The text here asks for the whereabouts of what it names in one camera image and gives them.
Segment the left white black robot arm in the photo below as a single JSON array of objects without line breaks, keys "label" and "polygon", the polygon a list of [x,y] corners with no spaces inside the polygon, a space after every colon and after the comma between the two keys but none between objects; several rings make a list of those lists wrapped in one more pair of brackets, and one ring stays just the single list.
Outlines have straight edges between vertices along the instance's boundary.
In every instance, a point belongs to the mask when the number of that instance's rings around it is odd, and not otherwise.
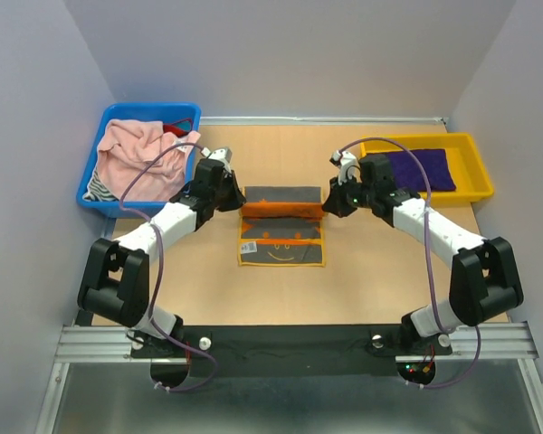
[{"label": "left white black robot arm", "polygon": [[149,271],[158,264],[159,286],[165,249],[198,231],[216,212],[230,212],[245,204],[231,157],[220,148],[202,158],[194,178],[154,217],[114,241],[95,241],[87,258],[79,293],[80,309],[126,328],[152,336],[152,345],[164,356],[181,349],[183,319],[156,306],[157,291],[149,289]]}]

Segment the orange towel with grey spots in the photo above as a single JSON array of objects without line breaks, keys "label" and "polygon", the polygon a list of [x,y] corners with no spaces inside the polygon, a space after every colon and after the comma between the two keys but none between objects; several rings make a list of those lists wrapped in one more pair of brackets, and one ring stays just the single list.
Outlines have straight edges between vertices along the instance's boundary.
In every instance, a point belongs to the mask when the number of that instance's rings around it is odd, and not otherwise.
[{"label": "orange towel with grey spots", "polygon": [[241,266],[325,265],[319,186],[246,186],[243,194],[237,247]]}]

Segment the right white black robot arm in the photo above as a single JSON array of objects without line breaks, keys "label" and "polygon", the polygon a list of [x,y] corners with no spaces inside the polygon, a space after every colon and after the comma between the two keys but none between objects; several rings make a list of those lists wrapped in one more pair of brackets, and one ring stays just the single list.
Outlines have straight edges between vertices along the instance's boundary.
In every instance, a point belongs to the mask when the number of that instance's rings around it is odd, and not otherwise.
[{"label": "right white black robot arm", "polygon": [[330,161],[338,175],[329,181],[324,212],[343,218],[368,209],[421,242],[427,263],[438,257],[451,272],[446,299],[433,297],[429,305],[402,318],[398,342],[404,350],[418,353],[430,344],[431,336],[479,325],[522,304],[517,262],[505,239],[467,231],[434,210],[428,198],[398,186],[384,154],[356,158],[336,151]]}]

